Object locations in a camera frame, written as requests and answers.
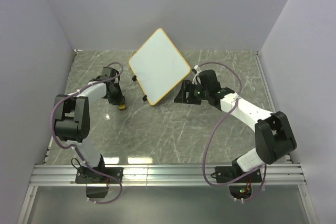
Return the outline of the yellow and black eraser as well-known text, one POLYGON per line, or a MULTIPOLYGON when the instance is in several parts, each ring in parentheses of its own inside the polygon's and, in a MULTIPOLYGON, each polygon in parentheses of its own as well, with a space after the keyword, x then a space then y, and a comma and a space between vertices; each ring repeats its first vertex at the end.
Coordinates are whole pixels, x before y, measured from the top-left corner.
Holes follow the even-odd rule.
POLYGON ((126 105, 125 104, 121 104, 121 105, 119 105, 119 110, 124 110, 124 109, 126 109, 126 105))

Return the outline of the yellow framed whiteboard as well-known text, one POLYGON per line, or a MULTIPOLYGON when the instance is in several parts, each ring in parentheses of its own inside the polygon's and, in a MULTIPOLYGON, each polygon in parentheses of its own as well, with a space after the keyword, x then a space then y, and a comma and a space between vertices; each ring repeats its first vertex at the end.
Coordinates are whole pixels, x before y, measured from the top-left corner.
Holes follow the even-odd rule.
POLYGON ((146 100, 160 102, 191 72, 191 67, 162 28, 157 29, 129 59, 146 100))

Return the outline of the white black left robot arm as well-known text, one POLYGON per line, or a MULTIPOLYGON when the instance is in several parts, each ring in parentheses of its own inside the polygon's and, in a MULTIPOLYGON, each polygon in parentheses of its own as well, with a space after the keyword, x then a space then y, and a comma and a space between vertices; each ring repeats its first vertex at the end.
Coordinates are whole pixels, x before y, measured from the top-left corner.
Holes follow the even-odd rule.
POLYGON ((55 97, 50 127, 56 144, 66 150, 73 149, 81 159, 78 175, 100 183, 106 178, 106 168, 102 155, 91 140, 90 106, 97 100, 106 99, 110 105, 126 108, 125 97, 120 88, 121 71, 106 66, 102 74, 89 81, 82 89, 71 94, 55 97))

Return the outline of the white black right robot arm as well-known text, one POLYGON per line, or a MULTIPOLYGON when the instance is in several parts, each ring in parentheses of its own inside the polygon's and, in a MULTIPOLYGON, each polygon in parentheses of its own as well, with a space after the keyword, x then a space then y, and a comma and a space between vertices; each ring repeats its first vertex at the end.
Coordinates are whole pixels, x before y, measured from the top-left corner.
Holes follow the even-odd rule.
POLYGON ((251 128, 255 134, 255 147, 232 162, 229 176, 245 181, 250 171, 261 165, 270 165, 297 148, 287 116, 272 113, 241 98, 237 92, 221 87, 214 70, 200 72, 195 81, 184 80, 174 99, 175 103, 209 105, 230 114, 251 128))

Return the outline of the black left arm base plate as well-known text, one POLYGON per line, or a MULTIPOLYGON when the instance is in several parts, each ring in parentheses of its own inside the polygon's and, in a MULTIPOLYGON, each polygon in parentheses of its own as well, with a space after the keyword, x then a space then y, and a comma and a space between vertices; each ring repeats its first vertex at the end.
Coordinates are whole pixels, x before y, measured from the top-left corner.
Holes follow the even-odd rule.
POLYGON ((108 177, 99 175, 87 167, 78 168, 75 183, 76 184, 117 184, 122 181, 122 167, 105 167, 101 171, 108 177))

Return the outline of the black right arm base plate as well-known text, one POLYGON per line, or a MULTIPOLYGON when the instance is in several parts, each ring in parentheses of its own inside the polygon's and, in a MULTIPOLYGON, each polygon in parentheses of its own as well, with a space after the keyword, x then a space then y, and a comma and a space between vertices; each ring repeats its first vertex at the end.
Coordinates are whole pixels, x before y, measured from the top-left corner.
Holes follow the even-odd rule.
MULTIPOLYGON (((229 182, 237 177, 246 174, 238 165, 232 166, 216 166, 215 171, 211 173, 211 178, 216 180, 217 184, 229 182)), ((261 171, 258 169, 247 176, 235 181, 235 183, 260 183, 262 181, 261 171)))

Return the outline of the aluminium rail frame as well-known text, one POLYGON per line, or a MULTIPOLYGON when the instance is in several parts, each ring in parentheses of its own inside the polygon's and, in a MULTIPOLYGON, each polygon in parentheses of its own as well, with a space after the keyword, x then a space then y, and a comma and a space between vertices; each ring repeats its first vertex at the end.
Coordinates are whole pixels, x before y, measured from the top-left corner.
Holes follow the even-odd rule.
POLYGON ((124 166, 121 197, 105 205, 85 199, 75 184, 73 154, 55 144, 33 171, 24 223, 308 223, 300 184, 301 167, 284 157, 267 168, 263 191, 234 200, 228 187, 212 187, 202 176, 204 146, 223 114, 203 102, 176 104, 174 89, 158 106, 125 68, 121 85, 127 109, 105 100, 91 108, 90 136, 107 164, 124 166))

